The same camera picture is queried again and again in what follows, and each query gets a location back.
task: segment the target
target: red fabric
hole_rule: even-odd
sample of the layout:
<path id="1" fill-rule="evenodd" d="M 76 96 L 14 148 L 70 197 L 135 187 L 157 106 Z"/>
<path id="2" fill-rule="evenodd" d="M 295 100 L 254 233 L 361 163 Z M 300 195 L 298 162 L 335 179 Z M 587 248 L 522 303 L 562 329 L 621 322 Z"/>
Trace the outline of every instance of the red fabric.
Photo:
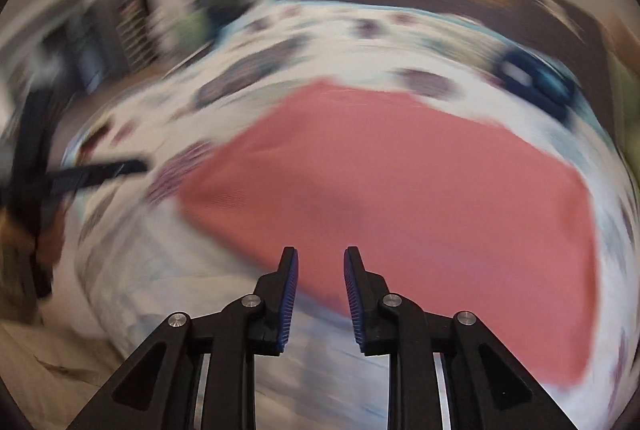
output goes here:
<path id="1" fill-rule="evenodd" d="M 470 310 L 542 382 L 584 371 L 596 304 L 590 198 L 575 169 L 405 93 L 318 82 L 223 146 L 179 191 L 195 226 L 348 312 L 347 246 L 427 311 Z"/>

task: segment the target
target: silver screw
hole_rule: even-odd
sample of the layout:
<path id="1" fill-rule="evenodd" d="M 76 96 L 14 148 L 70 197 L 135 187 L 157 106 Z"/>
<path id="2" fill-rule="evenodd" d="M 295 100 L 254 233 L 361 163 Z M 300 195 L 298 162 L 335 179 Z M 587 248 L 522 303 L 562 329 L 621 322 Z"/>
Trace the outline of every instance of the silver screw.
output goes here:
<path id="1" fill-rule="evenodd" d="M 463 325 L 473 325 L 478 321 L 476 315 L 469 311 L 460 311 L 458 313 L 458 321 Z"/>
<path id="2" fill-rule="evenodd" d="M 258 295 L 246 295 L 242 297 L 242 305 L 244 307 L 258 307 L 262 300 Z"/>
<path id="3" fill-rule="evenodd" d="M 169 316 L 171 327 L 182 327 L 185 323 L 187 323 L 187 317 L 183 313 L 174 313 Z"/>
<path id="4" fill-rule="evenodd" d="M 382 299 L 382 303 L 387 307 L 398 307 L 402 303 L 402 298 L 398 295 L 385 295 Z"/>

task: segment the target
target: white bedding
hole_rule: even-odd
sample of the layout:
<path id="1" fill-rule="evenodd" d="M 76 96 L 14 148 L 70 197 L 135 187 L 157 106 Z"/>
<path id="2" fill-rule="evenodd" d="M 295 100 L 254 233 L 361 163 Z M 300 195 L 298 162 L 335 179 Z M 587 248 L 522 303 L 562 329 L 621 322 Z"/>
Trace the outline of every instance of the white bedding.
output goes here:
<path id="1" fill-rule="evenodd" d="M 268 62 L 247 58 L 291 39 L 294 45 Z M 579 384 L 545 388 L 580 430 L 608 428 L 638 382 L 639 226 L 632 183 L 584 103 L 567 129 L 492 85 L 485 71 L 509 47 L 481 26 L 428 12 L 265 0 L 229 26 L 208 57 L 105 111 L 115 127 L 93 159 L 145 155 L 154 165 L 144 177 L 105 184 L 75 202 L 83 222 L 76 271 L 106 333 L 126 355 L 171 312 L 210 314 L 253 290 L 265 270 L 188 225 L 175 201 L 177 185 L 284 96 L 333 75 L 346 86 L 413 91 L 449 114 L 498 122 L 577 168 L 591 193 L 598 245 L 593 350 Z M 238 60 L 242 65 L 233 66 Z M 454 87 L 416 81 L 400 68 L 445 76 Z M 224 85 L 239 75 L 250 85 L 228 94 Z M 350 320 L 303 293 L 284 355 L 256 360 L 258 426 L 386 428 L 386 361 L 364 358 Z"/>

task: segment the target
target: triangular cutout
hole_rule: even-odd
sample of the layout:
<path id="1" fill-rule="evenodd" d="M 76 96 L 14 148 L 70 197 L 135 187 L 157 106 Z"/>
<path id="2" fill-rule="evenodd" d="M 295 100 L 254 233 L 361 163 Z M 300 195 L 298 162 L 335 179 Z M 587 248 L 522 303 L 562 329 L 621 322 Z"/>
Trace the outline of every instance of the triangular cutout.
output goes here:
<path id="1" fill-rule="evenodd" d="M 116 403 L 144 412 L 149 408 L 166 352 L 166 344 L 155 344 L 113 391 Z"/>
<path id="2" fill-rule="evenodd" d="M 533 394 L 527 385 L 513 373 L 491 347 L 482 344 L 478 351 L 489 380 L 491 396 L 498 410 L 507 410 L 532 399 Z"/>

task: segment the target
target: bed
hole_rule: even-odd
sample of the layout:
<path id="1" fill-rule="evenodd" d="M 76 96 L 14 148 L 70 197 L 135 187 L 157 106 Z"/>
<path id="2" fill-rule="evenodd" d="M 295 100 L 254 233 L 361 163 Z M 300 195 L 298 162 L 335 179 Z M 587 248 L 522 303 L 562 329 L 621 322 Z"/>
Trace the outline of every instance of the bed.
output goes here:
<path id="1" fill-rule="evenodd" d="M 575 77 L 582 91 L 571 127 L 500 88 L 494 63 L 511 50 L 541 54 Z M 610 428 L 638 384 L 638 204 L 616 149 L 600 27 L 563 0 L 256 0 L 210 54 L 101 111 L 66 163 L 108 124 L 85 160 L 144 155 L 154 165 L 74 202 L 75 272 L 116 347 L 128 355 L 171 312 L 209 314 L 252 290 L 261 262 L 189 222 L 182 186 L 326 76 L 332 92 L 406 94 L 447 116 L 498 124 L 579 175 L 595 241 L 588 356 L 569 380 L 542 383 L 580 430 Z M 348 318 L 302 287 L 287 352 L 256 361 L 258 425 L 385 428 L 387 375 L 384 361 L 360 355 Z"/>

